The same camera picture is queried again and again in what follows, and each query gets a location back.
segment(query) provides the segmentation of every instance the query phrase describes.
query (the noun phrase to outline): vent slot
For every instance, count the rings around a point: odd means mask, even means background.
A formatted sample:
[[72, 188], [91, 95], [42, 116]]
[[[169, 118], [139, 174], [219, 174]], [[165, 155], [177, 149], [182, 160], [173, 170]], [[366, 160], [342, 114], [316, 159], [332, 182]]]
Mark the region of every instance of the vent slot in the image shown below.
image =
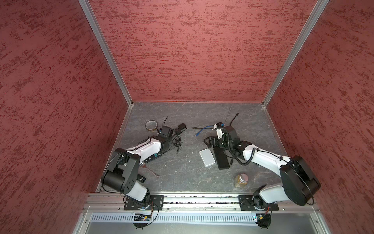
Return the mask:
[[[90, 222], [132, 223], [135, 213], [93, 213]], [[159, 213], [155, 223], [257, 225], [254, 213]]]

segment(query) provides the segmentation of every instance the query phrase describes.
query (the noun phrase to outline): jar lid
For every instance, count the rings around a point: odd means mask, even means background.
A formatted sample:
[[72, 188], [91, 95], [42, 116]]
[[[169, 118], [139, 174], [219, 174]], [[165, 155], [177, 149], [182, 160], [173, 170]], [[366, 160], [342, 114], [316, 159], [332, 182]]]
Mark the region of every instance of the jar lid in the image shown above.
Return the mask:
[[248, 182], [248, 176], [246, 175], [246, 174], [240, 174], [240, 176], [239, 176], [239, 180], [240, 180], [240, 182], [242, 182], [242, 183], [246, 183], [246, 182]]

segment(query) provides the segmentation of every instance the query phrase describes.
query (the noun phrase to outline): blue cable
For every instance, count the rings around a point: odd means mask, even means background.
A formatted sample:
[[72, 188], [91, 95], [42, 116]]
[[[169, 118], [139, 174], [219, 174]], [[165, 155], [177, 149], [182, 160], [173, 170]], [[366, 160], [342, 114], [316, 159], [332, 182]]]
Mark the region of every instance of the blue cable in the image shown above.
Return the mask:
[[206, 128], [209, 128], [209, 127], [214, 127], [214, 125], [210, 125], [210, 126], [206, 126], [204, 127], [203, 129], [201, 129], [198, 133], [196, 133], [196, 136], [198, 136], [202, 130], [206, 129]]

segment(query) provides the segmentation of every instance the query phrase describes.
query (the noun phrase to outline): aluminum frame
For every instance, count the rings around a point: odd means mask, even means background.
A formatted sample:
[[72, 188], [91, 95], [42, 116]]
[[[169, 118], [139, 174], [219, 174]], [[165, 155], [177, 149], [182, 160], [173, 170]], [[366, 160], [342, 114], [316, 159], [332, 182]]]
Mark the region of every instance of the aluminum frame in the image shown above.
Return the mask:
[[108, 61], [108, 64], [114, 74], [114, 77], [117, 80], [117, 83], [122, 91], [123, 96], [125, 97], [127, 104], [131, 106], [133, 104], [133, 101], [131, 99], [130, 93], [126, 87], [125, 81], [122, 78], [122, 75], [117, 67], [116, 61], [113, 58], [113, 55], [109, 49], [109, 46], [104, 38], [104, 35], [102, 34], [102, 31], [100, 29], [99, 23], [96, 20], [95, 14], [92, 11], [91, 5], [88, 2], [88, 0], [78, 0], [80, 6], [83, 9], [83, 12], [86, 15], [86, 18], [92, 28], [92, 31], [95, 34], [95, 37], [97, 41], [99, 42], [99, 45], [102, 49], [102, 52], [105, 55], [105, 58]]
[[[239, 193], [194, 193], [194, 192], [154, 192], [152, 195], [164, 195], [163, 210], [160, 213], [176, 213], [187, 215], [201, 214], [253, 214], [265, 211], [241, 211]], [[126, 213], [134, 211], [123, 210], [123, 197], [120, 194], [99, 193], [89, 194], [81, 218], [73, 234], [85, 234], [91, 217], [97, 213]], [[292, 202], [278, 202], [279, 211], [274, 213], [309, 213], [316, 230], [320, 234], [330, 234], [317, 204], [298, 206]]]
[[299, 53], [300, 49], [302, 48], [304, 42], [308, 38], [310, 32], [312, 31], [314, 25], [316, 25], [319, 17], [321, 16], [323, 10], [325, 9], [329, 0], [318, 0], [315, 4], [312, 12], [310, 13], [307, 21], [304, 24], [303, 29], [301, 30], [299, 36], [297, 37], [294, 46], [292, 47], [290, 53], [288, 54], [287, 59], [285, 60], [282, 68], [280, 69], [277, 77], [275, 78], [272, 86], [270, 87], [269, 91], [267, 92], [263, 103], [263, 106], [266, 107], [272, 96], [274, 95], [275, 91], [277, 90], [279, 84], [283, 80], [284, 76], [286, 75], [288, 69], [290, 68], [291, 64], [295, 60], [297, 54]]

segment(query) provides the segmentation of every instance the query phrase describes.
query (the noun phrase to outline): glass jar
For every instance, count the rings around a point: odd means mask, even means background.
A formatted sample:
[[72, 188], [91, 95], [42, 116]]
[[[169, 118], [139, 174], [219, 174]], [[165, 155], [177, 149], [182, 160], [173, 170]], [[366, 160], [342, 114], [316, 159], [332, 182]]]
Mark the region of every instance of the glass jar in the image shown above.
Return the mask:
[[248, 183], [248, 176], [246, 174], [239, 174], [234, 179], [234, 186], [236, 188], [244, 188]]

